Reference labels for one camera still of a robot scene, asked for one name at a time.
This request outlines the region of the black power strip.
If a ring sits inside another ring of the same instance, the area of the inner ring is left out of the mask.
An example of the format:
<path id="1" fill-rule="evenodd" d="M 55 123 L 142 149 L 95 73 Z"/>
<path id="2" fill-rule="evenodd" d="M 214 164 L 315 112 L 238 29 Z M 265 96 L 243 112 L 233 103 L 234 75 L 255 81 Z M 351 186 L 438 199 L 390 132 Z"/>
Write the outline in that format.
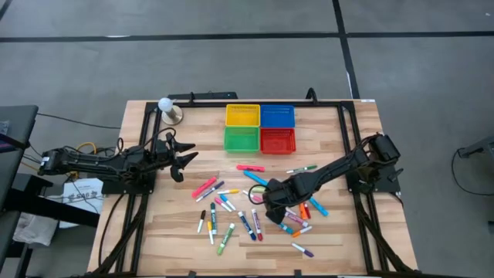
<path id="1" fill-rule="evenodd" d="M 171 100 L 189 100 L 190 93 L 183 94 L 169 94 L 167 98 Z M 194 93 L 195 100 L 236 100 L 238 95 L 236 92 L 207 92 L 207 93 Z"/>

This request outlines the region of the white bulb brass lamp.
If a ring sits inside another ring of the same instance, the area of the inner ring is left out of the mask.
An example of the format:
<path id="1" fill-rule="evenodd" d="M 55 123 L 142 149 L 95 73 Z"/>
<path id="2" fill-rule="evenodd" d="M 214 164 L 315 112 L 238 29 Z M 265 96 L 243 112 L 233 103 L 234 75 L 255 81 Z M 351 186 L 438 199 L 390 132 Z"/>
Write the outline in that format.
<path id="1" fill-rule="evenodd" d="M 167 125 L 177 125 L 182 122 L 184 114 L 180 107 L 174 104 L 174 101 L 165 97 L 158 101 L 158 108 L 161 111 L 161 119 Z"/>

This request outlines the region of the light blue highlighter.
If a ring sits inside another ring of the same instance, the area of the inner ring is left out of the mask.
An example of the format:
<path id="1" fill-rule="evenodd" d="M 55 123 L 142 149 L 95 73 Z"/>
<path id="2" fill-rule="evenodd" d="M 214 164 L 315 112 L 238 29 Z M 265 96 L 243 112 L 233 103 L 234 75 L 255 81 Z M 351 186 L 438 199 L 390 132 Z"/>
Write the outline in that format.
<path id="1" fill-rule="evenodd" d="M 310 198 L 310 203 L 315 207 L 315 209 L 323 216 L 327 217 L 329 212 L 314 198 Z"/>
<path id="2" fill-rule="evenodd" d="M 246 177 L 251 178 L 253 181 L 255 181 L 259 185 L 267 186 L 267 184 L 268 184 L 268 182 L 266 180 L 260 178 L 259 176 L 253 174 L 250 171 L 243 171 L 243 174 Z"/>

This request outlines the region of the white crumpled cloth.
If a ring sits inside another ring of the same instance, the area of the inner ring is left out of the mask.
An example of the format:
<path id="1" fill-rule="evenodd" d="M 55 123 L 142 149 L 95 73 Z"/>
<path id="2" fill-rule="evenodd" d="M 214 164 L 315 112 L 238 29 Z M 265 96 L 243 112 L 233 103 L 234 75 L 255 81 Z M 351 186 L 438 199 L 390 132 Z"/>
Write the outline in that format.
<path id="1" fill-rule="evenodd" d="M 27 244 L 50 246 L 58 221 L 22 212 L 12 239 Z"/>

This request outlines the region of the yellow plastic basket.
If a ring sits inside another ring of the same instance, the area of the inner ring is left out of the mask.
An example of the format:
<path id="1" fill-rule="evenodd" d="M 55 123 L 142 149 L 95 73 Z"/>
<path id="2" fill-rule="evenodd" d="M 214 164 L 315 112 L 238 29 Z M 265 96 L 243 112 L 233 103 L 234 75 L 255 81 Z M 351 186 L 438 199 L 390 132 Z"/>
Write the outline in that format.
<path id="1" fill-rule="evenodd" d="M 226 126 L 260 126 L 260 106 L 258 104 L 228 104 L 225 113 Z"/>

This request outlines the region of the white paper sheet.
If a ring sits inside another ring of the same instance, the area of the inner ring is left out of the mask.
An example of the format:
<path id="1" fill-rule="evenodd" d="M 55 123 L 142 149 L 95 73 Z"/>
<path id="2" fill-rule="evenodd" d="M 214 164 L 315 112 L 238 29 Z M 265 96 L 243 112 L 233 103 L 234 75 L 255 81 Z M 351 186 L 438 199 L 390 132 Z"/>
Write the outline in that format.
<path id="1" fill-rule="evenodd" d="M 103 207 L 102 181 L 97 178 L 82 178 L 64 184 L 63 204 L 100 214 Z"/>

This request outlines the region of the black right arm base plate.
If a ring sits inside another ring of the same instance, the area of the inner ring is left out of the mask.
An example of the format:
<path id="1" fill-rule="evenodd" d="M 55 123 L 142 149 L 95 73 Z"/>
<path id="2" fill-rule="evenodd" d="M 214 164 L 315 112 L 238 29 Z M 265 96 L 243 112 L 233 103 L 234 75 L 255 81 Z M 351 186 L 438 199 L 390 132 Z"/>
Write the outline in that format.
<path id="1" fill-rule="evenodd" d="M 349 192 L 369 194 L 371 192 L 397 193 L 401 190 L 398 175 L 403 168 L 396 169 L 393 165 L 383 168 L 364 168 L 345 174 Z"/>

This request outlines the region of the black side desk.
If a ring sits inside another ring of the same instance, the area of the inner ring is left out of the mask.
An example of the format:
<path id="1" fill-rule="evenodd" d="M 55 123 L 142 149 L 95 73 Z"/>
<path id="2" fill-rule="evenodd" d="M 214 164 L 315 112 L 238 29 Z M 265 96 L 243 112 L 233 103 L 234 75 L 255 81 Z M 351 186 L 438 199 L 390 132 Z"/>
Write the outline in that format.
<path id="1" fill-rule="evenodd" d="M 22 156 L 29 148 L 38 109 L 36 105 L 0 106 L 0 124 L 8 123 L 6 134 L 0 130 L 0 272 L 23 212 L 92 227 L 97 226 L 100 217 L 95 212 L 40 197 L 35 186 L 23 190 L 12 187 Z"/>

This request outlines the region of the green plastic basket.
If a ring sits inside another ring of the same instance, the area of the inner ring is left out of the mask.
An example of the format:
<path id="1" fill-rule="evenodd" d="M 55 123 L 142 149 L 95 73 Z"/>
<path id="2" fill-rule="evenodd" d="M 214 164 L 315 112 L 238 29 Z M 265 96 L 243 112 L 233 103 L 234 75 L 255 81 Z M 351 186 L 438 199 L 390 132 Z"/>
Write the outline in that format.
<path id="1" fill-rule="evenodd" d="M 228 153 L 252 153 L 259 151 L 259 128 L 226 127 L 224 149 Z"/>

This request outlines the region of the blue plastic basket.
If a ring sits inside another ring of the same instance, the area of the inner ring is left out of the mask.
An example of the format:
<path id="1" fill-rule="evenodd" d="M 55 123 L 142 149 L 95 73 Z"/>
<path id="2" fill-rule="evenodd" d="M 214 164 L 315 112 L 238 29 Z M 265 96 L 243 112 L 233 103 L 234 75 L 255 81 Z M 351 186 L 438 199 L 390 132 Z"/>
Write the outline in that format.
<path id="1" fill-rule="evenodd" d="M 261 127 L 295 127 L 295 110 L 289 105 L 262 105 Z"/>

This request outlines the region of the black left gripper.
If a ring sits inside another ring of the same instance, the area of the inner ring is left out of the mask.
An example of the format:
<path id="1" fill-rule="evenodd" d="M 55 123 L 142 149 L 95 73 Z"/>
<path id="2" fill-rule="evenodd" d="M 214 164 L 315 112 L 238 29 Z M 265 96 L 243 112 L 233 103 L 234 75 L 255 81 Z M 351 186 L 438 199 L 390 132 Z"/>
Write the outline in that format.
<path id="1" fill-rule="evenodd" d="M 186 154 L 183 157 L 178 157 L 178 154 L 189 151 L 194 147 L 195 144 L 179 143 L 174 139 L 174 135 L 171 132 L 166 133 L 160 150 L 160 161 L 170 167 L 171 177 L 176 182 L 184 180 L 180 169 L 184 169 L 198 155 L 198 152 Z"/>

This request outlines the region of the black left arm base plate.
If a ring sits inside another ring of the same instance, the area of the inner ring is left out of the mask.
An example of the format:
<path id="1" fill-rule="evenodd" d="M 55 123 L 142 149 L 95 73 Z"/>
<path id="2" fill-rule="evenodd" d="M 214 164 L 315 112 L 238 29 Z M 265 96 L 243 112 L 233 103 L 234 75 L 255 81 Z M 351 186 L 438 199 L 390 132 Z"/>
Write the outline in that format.
<path id="1" fill-rule="evenodd" d="M 155 173 L 147 173 L 133 181 L 124 181 L 110 176 L 97 176 L 102 181 L 101 193 L 104 195 L 143 195 L 154 191 Z"/>

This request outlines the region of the red plastic basket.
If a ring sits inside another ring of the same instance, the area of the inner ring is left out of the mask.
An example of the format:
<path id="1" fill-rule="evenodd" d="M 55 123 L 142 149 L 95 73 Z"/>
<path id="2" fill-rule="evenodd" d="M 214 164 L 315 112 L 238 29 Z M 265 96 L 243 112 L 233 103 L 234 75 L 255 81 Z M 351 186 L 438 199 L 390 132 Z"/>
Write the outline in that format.
<path id="1" fill-rule="evenodd" d="M 292 154 L 296 151 L 293 128 L 262 128 L 260 150 L 263 154 Z"/>

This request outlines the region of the green-capped thin marker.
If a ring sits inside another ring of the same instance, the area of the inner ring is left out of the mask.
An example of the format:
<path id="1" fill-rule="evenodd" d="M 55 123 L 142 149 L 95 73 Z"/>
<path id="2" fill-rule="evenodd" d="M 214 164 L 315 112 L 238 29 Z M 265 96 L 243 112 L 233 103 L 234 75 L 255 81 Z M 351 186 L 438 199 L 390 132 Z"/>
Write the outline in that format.
<path id="1" fill-rule="evenodd" d="M 313 164 L 313 165 L 308 165 L 308 166 L 301 167 L 301 168 L 291 169 L 291 170 L 286 171 L 286 173 L 287 174 L 295 174 L 295 173 L 305 172 L 308 170 L 313 170 L 316 168 L 317 168 L 317 165 Z"/>

